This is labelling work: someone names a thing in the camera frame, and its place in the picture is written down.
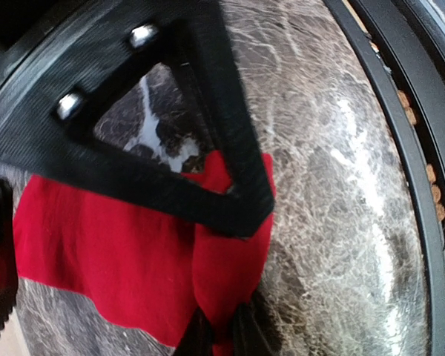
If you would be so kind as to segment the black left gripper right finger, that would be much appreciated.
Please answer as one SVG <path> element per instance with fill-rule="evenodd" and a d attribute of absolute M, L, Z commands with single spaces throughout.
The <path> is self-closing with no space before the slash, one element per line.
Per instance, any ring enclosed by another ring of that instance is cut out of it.
<path fill-rule="evenodd" d="M 260 291 L 238 306 L 232 322 L 234 355 L 279 355 L 282 336 Z"/>

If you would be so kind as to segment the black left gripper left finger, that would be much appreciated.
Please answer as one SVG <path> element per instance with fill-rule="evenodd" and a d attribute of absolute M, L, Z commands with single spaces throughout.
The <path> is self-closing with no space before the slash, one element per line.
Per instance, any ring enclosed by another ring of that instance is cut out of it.
<path fill-rule="evenodd" d="M 174 356 L 211 356 L 213 354 L 211 324 L 200 308 L 193 313 Z"/>

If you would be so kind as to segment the red sock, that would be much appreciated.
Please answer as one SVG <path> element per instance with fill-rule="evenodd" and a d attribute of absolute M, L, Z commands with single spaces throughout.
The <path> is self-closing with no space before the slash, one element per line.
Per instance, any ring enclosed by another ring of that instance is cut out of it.
<path fill-rule="evenodd" d="M 234 355 L 232 322 L 265 265 L 273 218 L 249 240 L 50 179 L 31 177 L 13 229 L 20 277 L 83 294 L 108 321 L 174 349 L 200 308 L 213 354 Z"/>

